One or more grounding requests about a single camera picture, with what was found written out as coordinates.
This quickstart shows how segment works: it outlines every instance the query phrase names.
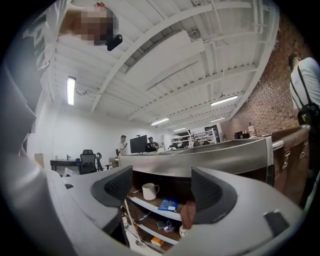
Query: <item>fluorescent light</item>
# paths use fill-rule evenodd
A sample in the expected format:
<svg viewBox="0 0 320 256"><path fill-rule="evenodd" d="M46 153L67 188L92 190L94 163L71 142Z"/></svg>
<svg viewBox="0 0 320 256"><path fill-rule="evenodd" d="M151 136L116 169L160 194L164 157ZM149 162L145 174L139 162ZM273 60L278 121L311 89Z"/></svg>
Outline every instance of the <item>fluorescent light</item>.
<svg viewBox="0 0 320 256"><path fill-rule="evenodd" d="M180 130L183 130L183 129L186 129L186 128L180 128L180 129L174 130L174 132L180 131Z"/></svg>
<svg viewBox="0 0 320 256"><path fill-rule="evenodd" d="M76 87L76 78L68 76L66 79L66 99L69 105L75 104L75 87Z"/></svg>
<svg viewBox="0 0 320 256"><path fill-rule="evenodd" d="M214 102L214 103L211 104L211 106L214 106L214 105L217 105L217 104L220 104L220 103L224 103L224 102L228 102L228 101L234 100L236 98L238 98L238 95L230 97L230 98L225 98L225 99L219 100L217 102Z"/></svg>
<svg viewBox="0 0 320 256"><path fill-rule="evenodd" d="M219 118L219 119L216 119L216 120L212 120L212 121L210 121L210 123L211 122L215 122L215 121L218 121L218 120L221 120L221 119L224 119L225 117L221 117L221 118Z"/></svg>
<svg viewBox="0 0 320 256"><path fill-rule="evenodd" d="M162 123L162 122L164 122L164 121L167 121L167 120L169 120L169 118L165 118L165 119L160 120L160 121L158 121L158 122L154 122L154 123L152 123L151 125L152 125L152 126L155 126L155 125L157 125L157 124L159 124L159 123Z"/></svg>

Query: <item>desk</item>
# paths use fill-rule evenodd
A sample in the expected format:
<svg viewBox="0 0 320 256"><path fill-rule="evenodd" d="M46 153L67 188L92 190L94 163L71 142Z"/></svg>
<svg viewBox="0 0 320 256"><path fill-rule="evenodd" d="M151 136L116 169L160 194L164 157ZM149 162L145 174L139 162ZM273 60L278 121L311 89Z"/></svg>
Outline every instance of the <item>desk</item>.
<svg viewBox="0 0 320 256"><path fill-rule="evenodd" d="M51 170L57 171L57 166L70 167L80 166L81 162L76 160L50 160Z"/></svg>

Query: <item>brick wall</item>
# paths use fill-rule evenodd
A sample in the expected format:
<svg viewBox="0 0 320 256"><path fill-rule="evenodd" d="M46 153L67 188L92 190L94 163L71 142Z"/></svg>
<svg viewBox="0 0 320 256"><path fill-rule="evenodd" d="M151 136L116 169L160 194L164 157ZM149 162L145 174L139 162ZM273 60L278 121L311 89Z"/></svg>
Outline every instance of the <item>brick wall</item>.
<svg viewBox="0 0 320 256"><path fill-rule="evenodd" d="M291 53L302 59L312 56L300 32L283 13L280 14L276 45L253 92L239 111L229 121L220 123L228 140L234 132L248 131L249 122L258 135L284 130L299 125L298 111L293 109L290 96L290 70L288 58Z"/></svg>

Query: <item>metal counter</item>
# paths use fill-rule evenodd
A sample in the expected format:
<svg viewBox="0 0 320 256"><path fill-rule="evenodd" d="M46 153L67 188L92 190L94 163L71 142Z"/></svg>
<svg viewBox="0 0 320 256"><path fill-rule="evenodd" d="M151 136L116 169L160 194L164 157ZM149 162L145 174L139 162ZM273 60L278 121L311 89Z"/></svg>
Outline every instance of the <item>metal counter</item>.
<svg viewBox="0 0 320 256"><path fill-rule="evenodd" d="M229 140L184 150L131 154L119 157L120 166L143 173L191 177L191 167L240 174L273 165L271 137Z"/></svg>

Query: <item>white mug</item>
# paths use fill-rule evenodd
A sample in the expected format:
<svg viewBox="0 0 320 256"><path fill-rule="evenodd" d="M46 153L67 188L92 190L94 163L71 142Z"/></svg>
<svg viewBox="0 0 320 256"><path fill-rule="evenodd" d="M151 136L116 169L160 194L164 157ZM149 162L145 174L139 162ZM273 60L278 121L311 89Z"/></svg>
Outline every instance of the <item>white mug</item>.
<svg viewBox="0 0 320 256"><path fill-rule="evenodd" d="M153 200L157 197L157 193L159 192L159 185L155 185L153 183L146 183L142 186L143 198L145 200Z"/></svg>

